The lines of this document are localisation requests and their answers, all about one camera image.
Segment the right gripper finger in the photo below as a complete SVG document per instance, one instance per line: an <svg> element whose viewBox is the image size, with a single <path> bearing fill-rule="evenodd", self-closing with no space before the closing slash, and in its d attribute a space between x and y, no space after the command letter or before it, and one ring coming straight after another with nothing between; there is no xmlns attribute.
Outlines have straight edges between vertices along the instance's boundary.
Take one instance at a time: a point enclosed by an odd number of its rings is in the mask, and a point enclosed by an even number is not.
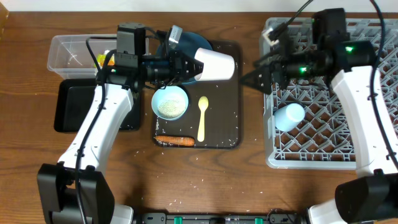
<svg viewBox="0 0 398 224"><path fill-rule="evenodd" d="M253 63L253 66L254 66L254 68L261 68L261 67L264 67L264 66L267 67L267 66L271 65L274 60L275 60L274 56L260 58L259 60L256 60Z"/></svg>
<svg viewBox="0 0 398 224"><path fill-rule="evenodd" d="M272 77L268 70L253 70L240 78L239 83L263 94L272 93Z"/></svg>

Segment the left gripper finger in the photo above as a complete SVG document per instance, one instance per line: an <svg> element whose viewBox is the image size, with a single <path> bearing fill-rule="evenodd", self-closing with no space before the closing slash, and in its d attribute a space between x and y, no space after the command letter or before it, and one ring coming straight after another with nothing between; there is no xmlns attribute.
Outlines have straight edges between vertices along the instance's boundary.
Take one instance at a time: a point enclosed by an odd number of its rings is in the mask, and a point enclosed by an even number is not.
<svg viewBox="0 0 398 224"><path fill-rule="evenodd" d="M186 53L183 53L183 64L185 67L203 67L204 63L190 57Z"/></svg>
<svg viewBox="0 0 398 224"><path fill-rule="evenodd" d="M195 77L203 72L203 67L192 67L186 69L186 81L193 82Z"/></svg>

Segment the dark blue plate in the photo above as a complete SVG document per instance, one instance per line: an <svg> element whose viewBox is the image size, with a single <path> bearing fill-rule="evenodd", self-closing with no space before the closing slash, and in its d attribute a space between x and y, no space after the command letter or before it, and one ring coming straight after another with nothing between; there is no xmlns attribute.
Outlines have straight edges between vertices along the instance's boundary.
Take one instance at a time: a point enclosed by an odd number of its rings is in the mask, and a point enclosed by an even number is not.
<svg viewBox="0 0 398 224"><path fill-rule="evenodd" d="M158 30L157 34L160 37L161 44L156 50L156 55L165 57L166 47L164 47L164 40L166 38L167 32ZM211 44L201 35L193 32L183 31L175 50L181 50L185 55L189 56L190 58L194 58L196 51L199 48L213 50Z"/></svg>

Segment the pink cup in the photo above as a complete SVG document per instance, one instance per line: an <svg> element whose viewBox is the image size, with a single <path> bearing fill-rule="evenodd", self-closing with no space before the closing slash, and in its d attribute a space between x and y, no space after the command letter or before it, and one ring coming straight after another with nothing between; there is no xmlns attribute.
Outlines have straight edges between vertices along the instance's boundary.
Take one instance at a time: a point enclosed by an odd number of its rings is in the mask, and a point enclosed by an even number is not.
<svg viewBox="0 0 398 224"><path fill-rule="evenodd" d="M230 55L199 48L195 59L203 62L203 71L195 76L197 82L229 80L234 74L235 61Z"/></svg>

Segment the light blue rice bowl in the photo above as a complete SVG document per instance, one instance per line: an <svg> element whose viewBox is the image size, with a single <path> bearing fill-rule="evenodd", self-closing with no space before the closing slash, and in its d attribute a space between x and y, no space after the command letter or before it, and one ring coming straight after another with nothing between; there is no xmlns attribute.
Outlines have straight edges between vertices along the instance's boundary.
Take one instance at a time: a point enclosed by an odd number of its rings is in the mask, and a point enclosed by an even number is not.
<svg viewBox="0 0 398 224"><path fill-rule="evenodd" d="M179 86L168 86L155 91L151 107L161 119L175 121L183 116L189 105L186 91Z"/></svg>

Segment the light blue cup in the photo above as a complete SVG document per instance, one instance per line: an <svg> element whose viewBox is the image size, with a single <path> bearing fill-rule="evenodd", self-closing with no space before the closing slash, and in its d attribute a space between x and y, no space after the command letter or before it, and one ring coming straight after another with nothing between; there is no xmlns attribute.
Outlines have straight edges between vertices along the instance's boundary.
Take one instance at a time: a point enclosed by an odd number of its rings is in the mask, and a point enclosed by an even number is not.
<svg viewBox="0 0 398 224"><path fill-rule="evenodd" d="M275 127L279 131L289 132L304 120L304 107L298 103L289 104L274 113Z"/></svg>

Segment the yellow green snack wrapper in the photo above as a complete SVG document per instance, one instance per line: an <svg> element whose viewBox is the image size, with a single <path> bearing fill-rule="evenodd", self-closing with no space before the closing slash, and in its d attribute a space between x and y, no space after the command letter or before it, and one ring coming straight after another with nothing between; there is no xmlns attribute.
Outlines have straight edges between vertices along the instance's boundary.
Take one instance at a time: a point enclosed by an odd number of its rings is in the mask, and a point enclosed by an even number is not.
<svg viewBox="0 0 398 224"><path fill-rule="evenodd" d="M99 64L99 67L102 68L104 65L106 55L105 54L98 54L96 57L97 63ZM108 62L109 66L114 66L114 56L112 56Z"/></svg>

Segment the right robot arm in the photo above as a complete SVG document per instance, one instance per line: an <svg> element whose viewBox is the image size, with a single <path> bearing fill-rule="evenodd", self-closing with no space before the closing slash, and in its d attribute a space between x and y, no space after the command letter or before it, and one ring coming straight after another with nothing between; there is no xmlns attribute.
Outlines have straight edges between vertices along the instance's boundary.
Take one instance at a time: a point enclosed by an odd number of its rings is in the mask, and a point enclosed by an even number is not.
<svg viewBox="0 0 398 224"><path fill-rule="evenodd" d="M284 22L262 32L271 50L240 82L267 95L273 84L325 77L346 116L357 178L337 186L333 199L310 207L297 223L364 223L397 216L397 136L377 69L381 52L368 40L352 41L342 8L312 16L314 50L295 52Z"/></svg>

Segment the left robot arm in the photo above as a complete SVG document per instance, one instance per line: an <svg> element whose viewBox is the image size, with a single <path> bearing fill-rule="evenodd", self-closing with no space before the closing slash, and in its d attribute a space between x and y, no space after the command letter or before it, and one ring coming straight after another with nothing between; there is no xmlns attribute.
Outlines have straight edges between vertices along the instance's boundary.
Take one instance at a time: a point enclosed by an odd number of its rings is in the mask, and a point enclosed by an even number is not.
<svg viewBox="0 0 398 224"><path fill-rule="evenodd" d="M132 110L133 95L150 82L164 87L203 71L203 63L178 49L182 29L155 32L164 52L146 54L143 24L118 26L116 48L97 63L90 109L69 148L56 164L43 164L37 184L46 223L131 223L133 209L116 203L104 177L120 125Z"/></svg>

